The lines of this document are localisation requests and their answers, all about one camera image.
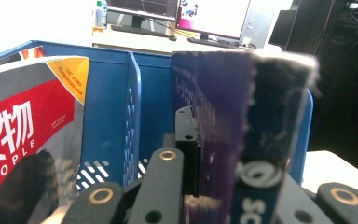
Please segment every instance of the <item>desk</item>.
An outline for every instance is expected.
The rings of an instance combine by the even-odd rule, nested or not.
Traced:
[[[307,152],[301,186],[316,193],[320,185],[330,182],[358,189],[358,169],[332,152]]]
[[[225,50],[212,46],[193,44],[187,41],[187,37],[176,35],[177,40],[171,41],[165,37],[152,35],[137,35],[125,32],[118,32],[108,29],[102,32],[93,32],[92,46],[100,48],[115,48],[131,51],[141,51],[157,54],[171,55],[173,51],[184,50]]]

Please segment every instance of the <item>computer monitor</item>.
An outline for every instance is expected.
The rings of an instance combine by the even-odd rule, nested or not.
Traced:
[[[178,1],[179,0],[107,0],[106,2],[109,11],[132,15],[131,28],[141,29],[141,24],[144,19],[175,21],[179,5]]]
[[[269,44],[286,50],[295,23],[296,13],[296,10],[281,10],[279,12],[271,37],[269,38]]]
[[[239,40],[250,0],[181,0],[176,29]]]

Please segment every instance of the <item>magazine cover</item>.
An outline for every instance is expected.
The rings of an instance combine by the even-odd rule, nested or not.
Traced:
[[[185,196],[184,223],[271,223],[316,69],[288,53],[173,54],[174,111],[193,107],[200,145],[198,195]]]
[[[0,223],[40,223],[77,197],[90,60],[0,65]]]
[[[0,65],[4,63],[13,63],[20,60],[27,60],[33,58],[45,57],[43,46],[38,46],[30,49],[24,49],[17,53],[11,54],[5,58],[0,59]]]

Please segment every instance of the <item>plastic bottle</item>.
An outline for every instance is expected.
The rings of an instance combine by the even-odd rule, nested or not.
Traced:
[[[97,1],[97,6],[93,11],[93,29],[94,31],[103,30],[103,5],[101,1]]]
[[[103,29],[107,29],[107,2],[106,0],[102,0],[103,7]]]

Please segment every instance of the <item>blue file holder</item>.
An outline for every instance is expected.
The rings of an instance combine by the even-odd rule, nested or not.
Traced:
[[[0,58],[43,46],[47,56],[90,59],[83,147],[77,188],[101,181],[127,185],[145,174],[165,133],[173,133],[170,56],[80,47],[32,40],[0,53]],[[313,102],[309,93],[290,175],[301,183]]]

